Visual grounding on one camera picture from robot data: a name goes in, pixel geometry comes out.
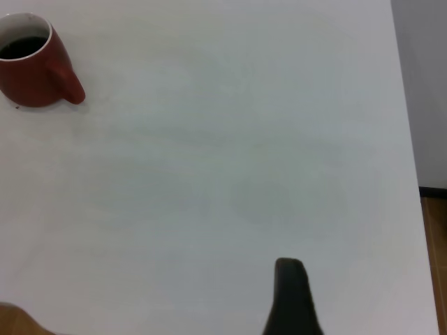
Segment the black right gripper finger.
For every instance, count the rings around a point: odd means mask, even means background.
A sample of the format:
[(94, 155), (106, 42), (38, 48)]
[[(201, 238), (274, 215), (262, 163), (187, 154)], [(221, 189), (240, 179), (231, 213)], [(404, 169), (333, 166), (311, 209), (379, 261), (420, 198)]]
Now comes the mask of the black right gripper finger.
[(303, 263), (279, 258), (274, 266), (274, 293), (264, 334), (322, 334), (309, 278)]

